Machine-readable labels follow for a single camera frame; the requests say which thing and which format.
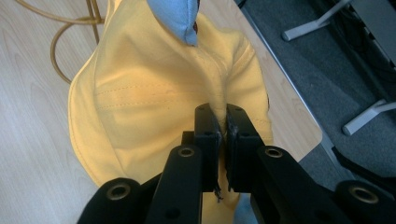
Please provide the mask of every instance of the wooden surface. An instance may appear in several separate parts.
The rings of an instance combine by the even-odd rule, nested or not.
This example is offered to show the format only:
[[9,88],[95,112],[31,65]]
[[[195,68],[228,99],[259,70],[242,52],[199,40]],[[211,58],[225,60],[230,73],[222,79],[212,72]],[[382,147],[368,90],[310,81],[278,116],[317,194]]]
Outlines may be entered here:
[[[85,1],[28,2],[68,18],[88,15]],[[106,1],[98,3],[104,15]],[[276,145],[299,160],[320,142],[319,127],[232,2],[202,1],[202,11],[249,36],[270,95]],[[97,190],[69,142],[69,86],[50,64],[50,41],[62,25],[0,1],[0,223],[75,223]],[[61,69],[72,78],[94,47],[91,27],[73,26],[57,48]]]

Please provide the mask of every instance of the yellow fabric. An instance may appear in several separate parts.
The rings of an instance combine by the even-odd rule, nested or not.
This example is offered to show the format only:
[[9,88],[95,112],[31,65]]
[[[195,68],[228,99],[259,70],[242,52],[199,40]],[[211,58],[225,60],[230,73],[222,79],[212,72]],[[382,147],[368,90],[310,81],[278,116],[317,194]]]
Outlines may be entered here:
[[[254,49],[240,32],[197,17],[198,46],[180,42],[151,13],[146,0],[109,0],[101,41],[69,93],[72,146],[92,180],[144,183],[159,174],[194,109],[210,103],[225,130],[226,104],[243,107],[272,144],[268,99]],[[203,223],[231,223],[237,195],[205,194]]]

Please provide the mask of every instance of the yellow garment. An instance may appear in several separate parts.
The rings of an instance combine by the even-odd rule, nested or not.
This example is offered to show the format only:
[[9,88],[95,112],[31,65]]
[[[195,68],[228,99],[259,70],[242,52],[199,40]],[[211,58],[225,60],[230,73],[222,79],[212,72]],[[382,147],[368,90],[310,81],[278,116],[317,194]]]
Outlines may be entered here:
[[[117,177],[144,183],[162,172],[194,109],[210,103],[225,130],[226,104],[243,107],[272,144],[268,99],[255,51],[240,32],[197,17],[198,45],[188,46],[151,13],[145,0],[109,0],[103,36],[74,78],[69,129],[76,155],[101,186]],[[203,223],[231,223],[237,195],[220,162],[224,201],[205,194]]]

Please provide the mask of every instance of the gray carpet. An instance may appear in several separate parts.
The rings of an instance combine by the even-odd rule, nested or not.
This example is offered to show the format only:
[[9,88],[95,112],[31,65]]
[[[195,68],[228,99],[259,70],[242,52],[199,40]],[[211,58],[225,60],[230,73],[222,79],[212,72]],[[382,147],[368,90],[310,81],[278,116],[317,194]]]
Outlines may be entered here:
[[[387,83],[386,88],[376,85],[350,57],[350,49],[339,41],[333,24],[290,42],[281,38],[283,31],[315,20],[329,8],[309,0],[247,0],[244,5],[340,152],[378,175],[396,176],[396,111],[377,116],[352,136],[341,130],[379,99],[394,95],[389,91],[396,90],[395,84]],[[308,154],[301,165],[326,188],[333,189],[343,179],[322,146]]]

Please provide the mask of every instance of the yellow cloth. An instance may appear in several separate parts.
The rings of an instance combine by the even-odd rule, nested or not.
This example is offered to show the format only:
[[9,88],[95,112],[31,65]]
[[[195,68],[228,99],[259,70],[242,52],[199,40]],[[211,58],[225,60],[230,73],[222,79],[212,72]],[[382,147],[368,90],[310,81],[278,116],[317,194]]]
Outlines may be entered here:
[[[210,103],[225,129],[226,104],[243,107],[268,145],[268,99],[255,51],[240,32],[197,17],[198,45],[188,46],[153,16],[146,0],[109,0],[103,36],[74,78],[69,129],[76,155],[98,185],[117,177],[144,183],[159,174],[194,109]],[[231,223],[237,195],[205,194],[203,223]]]

